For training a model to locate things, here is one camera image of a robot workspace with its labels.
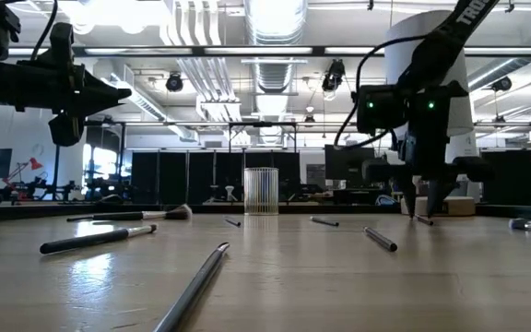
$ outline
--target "ventilation pipe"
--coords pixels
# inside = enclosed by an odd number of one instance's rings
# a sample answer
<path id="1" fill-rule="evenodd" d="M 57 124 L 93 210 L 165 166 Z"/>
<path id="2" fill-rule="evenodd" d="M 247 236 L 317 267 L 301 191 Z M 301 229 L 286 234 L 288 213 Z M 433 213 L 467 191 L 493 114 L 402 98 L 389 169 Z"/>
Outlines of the ventilation pipe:
<path id="1" fill-rule="evenodd" d="M 531 64 L 531 58 L 495 60 L 468 76 L 470 92 L 484 88 L 512 72 Z"/>
<path id="2" fill-rule="evenodd" d="M 245 23 L 249 43 L 253 45 L 293 45 L 301 42 L 307 12 L 307 0 L 244 0 Z M 255 97 L 257 111 L 262 115 L 280 117 L 288 104 L 288 96 L 280 95 L 288 90 L 295 65 L 255 64 Z M 266 143 L 279 137 L 271 137 L 260 130 Z"/>

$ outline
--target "cable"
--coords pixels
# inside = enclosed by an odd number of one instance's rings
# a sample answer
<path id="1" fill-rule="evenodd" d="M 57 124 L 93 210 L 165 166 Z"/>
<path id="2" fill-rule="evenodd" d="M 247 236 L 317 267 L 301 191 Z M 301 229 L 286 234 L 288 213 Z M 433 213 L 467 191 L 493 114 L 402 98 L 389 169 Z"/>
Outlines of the cable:
<path id="1" fill-rule="evenodd" d="M 336 139 L 333 143 L 333 146 L 335 149 L 338 149 L 338 150 L 349 150 L 349 149 L 354 149 L 354 148 L 361 148 L 361 147 L 364 147 L 370 143 L 373 143 L 379 139 L 381 139 L 382 137 L 384 137 L 386 134 L 389 133 L 388 130 L 385 130 L 384 132 L 382 132 L 380 135 L 378 136 L 374 136 L 368 140 L 365 140 L 361 143 L 358 143 L 358 144 L 354 144 L 352 146 L 346 146 L 346 147 L 340 147 L 339 146 L 339 138 L 341 137 L 341 134 L 343 134 L 343 131 L 346 129 L 346 127 L 348 126 L 349 124 L 349 121 L 351 120 L 351 118 L 354 116 L 354 113 L 356 113 L 356 111 L 358 110 L 358 105 L 359 105 L 359 95 L 360 95 L 360 77 L 361 77 L 361 69 L 362 67 L 364 66 L 364 64 L 366 63 L 366 61 L 368 61 L 368 59 L 370 59 L 371 56 L 373 56 L 376 52 L 382 50 L 383 48 L 385 47 L 388 47 L 390 45 L 394 45 L 394 44 L 398 44 L 398 43 L 401 43 L 401 42 L 413 42 L 413 41 L 418 41 L 418 40 L 422 40 L 424 38 L 427 37 L 427 34 L 425 35 L 421 35 L 421 36 L 413 36 L 413 37 L 405 37 L 405 38 L 397 38 L 397 39 L 393 39 L 391 41 L 386 41 L 386 42 L 383 42 L 382 44 L 380 45 L 377 45 L 376 47 L 374 47 L 369 53 L 367 53 L 360 61 L 360 63 L 358 64 L 358 69 L 356 71 L 356 92 L 353 92 L 352 96 L 354 98 L 354 107 L 351 109 L 351 112 L 349 112 L 348 114 L 348 117 L 346 118 L 346 121 L 341 125 L 341 127 L 339 127 L 339 130 L 337 131 L 337 134 L 336 134 Z"/>
<path id="2" fill-rule="evenodd" d="M 51 13 L 51 16 L 48 18 L 48 23 L 46 23 L 46 27 L 44 28 L 44 31 L 42 32 L 41 37 L 38 39 L 38 42 L 36 42 L 36 46 L 34 47 L 34 51 L 32 51 L 32 56 L 30 57 L 30 61 L 36 60 L 36 57 L 38 56 L 38 51 L 40 50 L 42 44 L 44 43 L 44 39 L 46 39 L 46 36 L 48 36 L 48 33 L 51 31 L 51 28 L 53 27 L 54 20 L 56 19 L 56 12 L 58 10 L 59 10 L 59 1 L 54 0 L 53 12 Z"/>

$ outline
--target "wall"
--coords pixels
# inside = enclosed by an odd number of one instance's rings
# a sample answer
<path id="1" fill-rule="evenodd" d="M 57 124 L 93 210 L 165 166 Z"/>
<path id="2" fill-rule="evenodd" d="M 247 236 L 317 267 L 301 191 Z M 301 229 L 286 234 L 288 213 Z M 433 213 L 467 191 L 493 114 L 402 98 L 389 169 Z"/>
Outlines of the wall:
<path id="1" fill-rule="evenodd" d="M 36 171 L 27 167 L 22 171 L 24 181 L 31 181 L 42 172 L 48 173 L 48 184 L 53 181 L 55 145 L 48 126 L 52 118 L 50 110 L 27 109 L 25 113 L 18 113 L 11 106 L 0 106 L 0 148 L 12 148 L 10 171 L 18 162 L 27 162 L 32 157 L 44 166 Z M 85 135 L 73 147 L 61 148 L 59 185 L 67 184 L 69 180 L 81 183 L 84 144 Z"/>

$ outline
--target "table surface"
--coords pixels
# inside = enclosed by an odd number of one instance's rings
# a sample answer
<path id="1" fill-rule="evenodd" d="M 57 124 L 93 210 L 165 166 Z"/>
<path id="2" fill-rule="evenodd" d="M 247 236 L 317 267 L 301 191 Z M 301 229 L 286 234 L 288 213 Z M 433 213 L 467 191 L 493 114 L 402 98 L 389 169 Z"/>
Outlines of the table surface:
<path id="1" fill-rule="evenodd" d="M 0 331 L 152 331 L 222 242 L 187 331 L 531 331 L 531 233 L 507 219 L 235 218 L 159 220 L 153 235 L 48 256 L 44 242 L 148 222 L 0 222 Z"/>

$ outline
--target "fluorescent light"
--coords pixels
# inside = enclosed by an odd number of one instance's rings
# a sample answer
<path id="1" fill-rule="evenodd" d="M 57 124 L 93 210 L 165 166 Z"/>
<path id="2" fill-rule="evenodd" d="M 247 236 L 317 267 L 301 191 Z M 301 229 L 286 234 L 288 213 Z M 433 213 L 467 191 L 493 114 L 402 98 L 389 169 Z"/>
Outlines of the fluorescent light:
<path id="1" fill-rule="evenodd" d="M 85 53 L 97 56 L 126 55 L 190 55 L 192 49 L 187 47 L 159 47 L 159 48 L 86 48 Z"/>
<path id="2" fill-rule="evenodd" d="M 126 126 L 159 126 L 159 125 L 163 125 L 163 122 L 156 122 L 156 123 L 150 123 L 150 122 L 126 123 Z"/>
<path id="3" fill-rule="evenodd" d="M 466 55 L 506 55 L 508 53 L 531 55 L 531 47 L 465 47 Z"/>
<path id="4" fill-rule="evenodd" d="M 313 52 L 311 47 L 280 47 L 280 46 L 261 46 L 261 47 L 206 47 L 206 54 L 227 55 L 227 54 L 310 54 Z"/>
<path id="5" fill-rule="evenodd" d="M 38 55 L 46 51 L 48 51 L 47 48 L 40 48 L 40 50 L 38 50 Z M 32 52 L 34 52 L 33 47 L 12 47 L 9 49 L 9 55 L 14 55 L 14 56 L 22 56 L 22 55 L 31 56 Z"/>
<path id="6" fill-rule="evenodd" d="M 306 59 L 241 59 L 241 63 L 244 65 L 260 65 L 260 64 L 271 64 L 271 65 L 289 65 L 289 64 L 308 64 L 309 61 Z"/>
<path id="7" fill-rule="evenodd" d="M 169 122 L 170 125 L 188 125 L 188 126 L 224 126 L 229 125 L 225 122 Z"/>
<path id="8" fill-rule="evenodd" d="M 373 47 L 325 47 L 325 54 L 367 54 L 372 51 Z M 384 49 L 376 51 L 374 54 L 384 54 Z"/>

